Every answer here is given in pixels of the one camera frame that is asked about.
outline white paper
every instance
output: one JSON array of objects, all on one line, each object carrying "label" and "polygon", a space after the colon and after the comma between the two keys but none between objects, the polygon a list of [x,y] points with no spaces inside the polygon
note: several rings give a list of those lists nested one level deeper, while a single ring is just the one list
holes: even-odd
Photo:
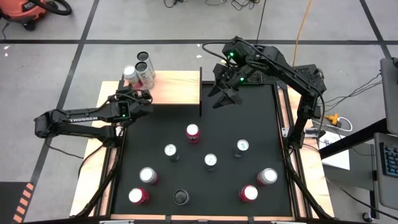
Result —
[{"label": "white paper", "polygon": [[[338,134],[331,133],[331,132],[327,131],[326,134],[323,135],[319,139],[319,148],[321,149],[321,148],[328,146],[338,140],[340,140],[340,137]],[[349,170],[348,150],[345,150],[345,151],[337,153],[333,156],[327,157],[326,159],[322,159],[322,164]]]}]

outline red soda can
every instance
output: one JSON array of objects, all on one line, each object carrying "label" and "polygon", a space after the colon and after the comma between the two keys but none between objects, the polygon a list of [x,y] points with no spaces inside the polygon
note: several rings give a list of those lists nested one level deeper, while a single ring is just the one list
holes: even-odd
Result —
[{"label": "red soda can", "polygon": [[242,202],[253,202],[258,195],[259,192],[253,185],[246,185],[239,191],[239,198]]},{"label": "red soda can", "polygon": [[195,124],[190,124],[185,130],[185,134],[187,134],[189,143],[197,143],[200,137],[199,127]]},{"label": "red soda can", "polygon": [[129,200],[136,205],[147,203],[149,201],[148,191],[141,188],[132,189],[129,192]]},{"label": "red soda can", "polygon": [[266,168],[257,174],[257,183],[259,185],[273,184],[277,179],[278,174],[272,168]]},{"label": "red soda can", "polygon": [[146,184],[156,184],[159,181],[156,172],[150,167],[143,168],[139,173],[139,178]]}]

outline orange striped marking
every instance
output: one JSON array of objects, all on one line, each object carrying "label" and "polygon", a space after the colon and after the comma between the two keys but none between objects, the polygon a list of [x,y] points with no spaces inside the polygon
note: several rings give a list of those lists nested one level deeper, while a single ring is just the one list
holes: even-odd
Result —
[{"label": "orange striped marking", "polygon": [[21,198],[21,199],[19,200],[19,203],[21,203],[21,204],[27,206],[27,203],[28,203],[28,202],[27,202],[27,200]]},{"label": "orange striped marking", "polygon": [[23,193],[27,198],[30,198],[30,196],[31,196],[31,193],[29,193],[27,190],[24,190],[24,193]]},{"label": "orange striped marking", "polygon": [[22,207],[18,206],[17,207],[17,212],[19,212],[21,214],[25,214],[25,209],[23,209]]},{"label": "orange striped marking", "polygon": [[18,222],[18,223],[21,223],[22,222],[22,218],[20,216],[18,216],[18,215],[14,215],[14,221]]},{"label": "orange striped marking", "polygon": [[33,190],[33,185],[31,183],[27,183],[26,187],[30,190]]}]

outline black can lid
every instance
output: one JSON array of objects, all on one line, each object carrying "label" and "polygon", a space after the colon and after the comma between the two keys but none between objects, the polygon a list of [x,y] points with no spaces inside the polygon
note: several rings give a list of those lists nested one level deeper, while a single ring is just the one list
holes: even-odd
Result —
[{"label": "black can lid", "polygon": [[139,52],[137,54],[137,59],[140,61],[145,61],[149,58],[149,54],[147,52]]},{"label": "black can lid", "polygon": [[188,194],[184,190],[178,190],[174,194],[174,201],[177,204],[183,204],[188,200]]},{"label": "black can lid", "polygon": [[137,64],[136,64],[136,70],[138,71],[138,72],[143,72],[143,71],[145,71],[146,69],[147,69],[147,64],[145,63],[145,62],[138,62]]}]

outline keyboard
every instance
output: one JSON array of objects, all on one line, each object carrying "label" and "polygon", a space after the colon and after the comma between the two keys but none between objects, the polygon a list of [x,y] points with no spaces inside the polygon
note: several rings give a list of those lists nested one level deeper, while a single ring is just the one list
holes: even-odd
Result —
[{"label": "keyboard", "polygon": [[383,174],[398,178],[398,146],[380,143]]}]

